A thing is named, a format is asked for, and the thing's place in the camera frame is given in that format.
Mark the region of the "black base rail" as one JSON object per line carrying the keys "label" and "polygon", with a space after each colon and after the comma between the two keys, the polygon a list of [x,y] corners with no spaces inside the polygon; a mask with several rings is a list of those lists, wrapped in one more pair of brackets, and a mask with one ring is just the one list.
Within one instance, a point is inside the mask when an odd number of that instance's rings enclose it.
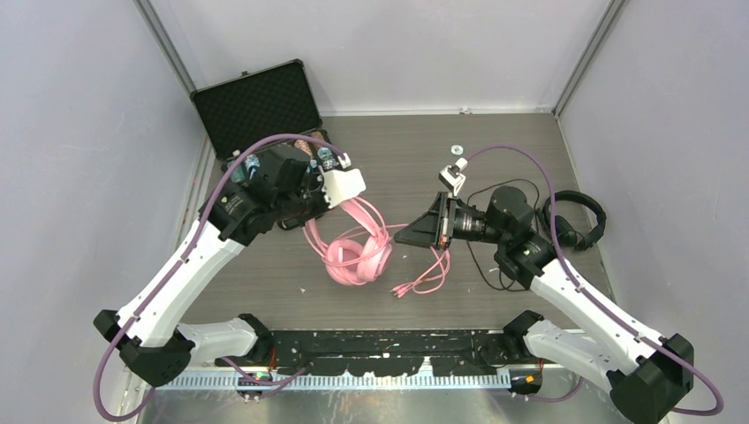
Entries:
{"label": "black base rail", "polygon": [[442,377],[492,375],[514,365],[538,370],[548,364],[516,338],[489,329],[273,330],[261,349],[231,361],[281,375],[304,368],[308,375],[357,377],[412,376],[426,365]]}

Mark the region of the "black poker chip case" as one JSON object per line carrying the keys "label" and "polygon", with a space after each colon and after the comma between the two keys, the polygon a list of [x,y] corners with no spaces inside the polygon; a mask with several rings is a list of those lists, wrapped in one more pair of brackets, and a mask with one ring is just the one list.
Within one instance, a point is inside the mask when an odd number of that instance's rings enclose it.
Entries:
{"label": "black poker chip case", "polygon": [[222,170],[231,173],[198,214],[219,230],[245,229],[253,215],[280,227],[300,211],[300,191],[323,163],[337,167],[299,59],[199,89],[191,100]]}

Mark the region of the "black headphones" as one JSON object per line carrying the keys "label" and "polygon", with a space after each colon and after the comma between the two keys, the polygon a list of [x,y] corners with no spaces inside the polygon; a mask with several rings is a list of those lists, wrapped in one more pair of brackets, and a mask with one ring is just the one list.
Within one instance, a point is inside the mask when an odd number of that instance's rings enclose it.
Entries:
{"label": "black headphones", "polygon": [[[581,223],[579,219],[582,215],[574,216],[570,221],[566,216],[558,214],[555,221],[551,223],[552,203],[558,206],[560,202],[579,205],[579,212],[582,212],[583,208],[592,212],[595,220],[594,226],[587,232],[580,231],[575,223]],[[598,201],[587,194],[574,190],[562,190],[554,193],[553,196],[549,196],[542,206],[536,209],[536,215],[540,227],[548,236],[555,234],[561,247],[571,248],[575,251],[586,251],[593,248],[603,237],[608,221],[607,213]]]}

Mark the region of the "pink headphones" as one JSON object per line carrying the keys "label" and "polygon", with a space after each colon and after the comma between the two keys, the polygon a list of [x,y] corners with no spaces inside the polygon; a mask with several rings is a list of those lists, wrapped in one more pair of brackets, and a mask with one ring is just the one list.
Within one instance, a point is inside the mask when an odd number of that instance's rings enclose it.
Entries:
{"label": "pink headphones", "polygon": [[346,231],[327,243],[314,219],[305,224],[303,234],[333,281],[344,286],[372,283],[383,273],[392,253],[389,228],[379,209],[361,197],[345,201],[340,208],[356,221],[366,241],[359,242],[353,231]]}

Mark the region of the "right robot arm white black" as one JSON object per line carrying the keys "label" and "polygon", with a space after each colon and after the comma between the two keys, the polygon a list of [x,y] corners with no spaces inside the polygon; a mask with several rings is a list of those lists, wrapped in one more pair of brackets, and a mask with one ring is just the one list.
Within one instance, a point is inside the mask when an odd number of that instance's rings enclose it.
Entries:
{"label": "right robot arm white black", "polygon": [[516,362],[550,360],[606,391],[633,423],[658,423],[693,387],[692,345],[639,322],[588,283],[538,232],[534,210],[514,186],[500,186],[480,211],[450,193],[398,231],[398,244],[445,250],[457,240],[496,246],[500,271],[572,319],[582,335],[526,310],[503,327],[504,350]]}

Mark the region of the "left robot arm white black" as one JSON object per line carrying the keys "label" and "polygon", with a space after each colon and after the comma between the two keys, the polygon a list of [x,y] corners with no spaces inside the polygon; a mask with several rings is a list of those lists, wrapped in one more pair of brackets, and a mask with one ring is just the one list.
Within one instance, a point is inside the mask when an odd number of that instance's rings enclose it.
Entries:
{"label": "left robot arm white black", "polygon": [[279,222],[306,223],[365,190],[346,157],[325,160],[287,143],[236,153],[185,240],[146,287],[94,326],[126,367],[162,387],[194,365],[223,357],[251,366],[270,355],[272,336],[253,315],[185,324],[185,312],[218,272]]}

